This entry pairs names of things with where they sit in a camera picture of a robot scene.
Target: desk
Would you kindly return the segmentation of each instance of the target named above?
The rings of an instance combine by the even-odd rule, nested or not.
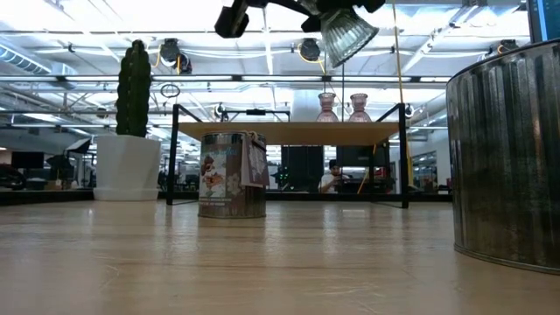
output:
[[[254,131],[267,145],[376,145],[399,132],[398,122],[182,122],[179,131],[200,141],[214,132]]]
[[[173,124],[169,158],[170,173],[175,167],[179,131],[200,140],[209,133],[254,131],[267,139],[268,145],[357,145],[373,146],[398,133],[400,140],[400,173],[408,173],[406,149],[406,104],[399,103],[377,119],[377,122],[202,122],[179,104],[173,105]],[[398,122],[383,122],[398,114]],[[196,122],[179,123],[179,115],[188,115]],[[167,205],[173,204],[173,181],[168,178]],[[408,177],[400,181],[402,194],[397,197],[402,208],[409,207]]]

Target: glass lamp shade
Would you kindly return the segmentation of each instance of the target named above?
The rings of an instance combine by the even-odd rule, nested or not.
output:
[[[332,66],[352,58],[377,35],[379,29],[359,17],[354,9],[341,9],[320,16],[321,34]]]

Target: fluorescent light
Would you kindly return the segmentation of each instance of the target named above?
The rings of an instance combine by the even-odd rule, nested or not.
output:
[[[84,135],[84,136],[91,136],[91,134],[90,134],[90,133],[87,133],[87,132],[86,132],[86,131],[84,131],[84,130],[80,130],[80,129],[75,129],[75,128],[71,128],[70,130],[71,130],[71,131],[73,131],[73,132],[75,132],[75,133],[78,133],[78,134]]]
[[[446,83],[451,77],[422,77],[420,82],[443,82]]]
[[[169,134],[163,130],[161,130],[160,128],[153,128],[151,127],[150,130],[148,130],[148,133],[156,136],[156,137],[160,137],[162,139],[167,139],[169,137]]]
[[[0,76],[1,82],[56,82],[58,79],[51,75],[4,75]]]
[[[100,124],[96,124],[96,125],[88,125],[88,124],[64,124],[64,125],[60,125],[60,127],[63,128],[105,128],[106,125],[100,125]]]
[[[67,81],[78,81],[78,82],[118,82],[119,77],[116,75],[75,75],[66,77]]]
[[[231,75],[154,75],[151,77],[151,80],[154,82],[228,82],[233,79]]]
[[[320,76],[303,76],[303,75],[243,75],[243,81],[257,82],[290,82],[290,81],[322,81]]]
[[[33,118],[33,119],[39,119],[42,120],[44,122],[49,122],[49,123],[57,123],[60,121],[59,118],[53,116],[53,115],[48,115],[48,114],[24,114],[24,116]]]
[[[415,130],[446,130],[447,129],[447,127],[414,127],[414,128]]]
[[[341,76],[333,76],[333,81],[342,82]],[[410,82],[410,77],[402,77],[402,82]],[[381,77],[381,76],[345,76],[344,81],[346,82],[398,82],[399,77]]]
[[[45,123],[14,123],[11,127],[16,128],[54,128],[56,125]]]

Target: potted cactus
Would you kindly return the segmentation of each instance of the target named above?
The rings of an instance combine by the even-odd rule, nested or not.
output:
[[[116,101],[117,136],[97,138],[96,200],[158,198],[160,142],[146,139],[151,65],[144,43],[136,40],[121,61]]]

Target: overhead beam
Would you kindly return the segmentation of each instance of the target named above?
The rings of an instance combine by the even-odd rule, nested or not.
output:
[[[464,2],[469,2],[469,1],[478,1],[478,0],[463,0]],[[442,28],[439,29],[435,29],[434,31],[432,31],[432,33],[430,34],[430,36],[428,37],[428,39],[426,41],[424,41],[420,47],[412,54],[412,56],[408,59],[408,61],[402,65],[401,67],[401,73],[402,74],[406,74],[413,66],[415,66],[426,54],[430,53],[430,51],[433,49],[433,47],[438,43],[438,41],[440,41],[441,39],[444,39],[445,36],[447,36],[452,30],[453,30],[453,25],[456,23],[460,23],[462,22],[462,20],[464,18],[467,18],[468,15],[474,11],[476,9],[476,7],[472,7],[472,6],[464,6],[461,9],[459,9],[457,11],[457,13],[455,13],[453,15],[453,17],[451,17],[451,19],[448,21],[448,23],[446,25],[442,25]]]

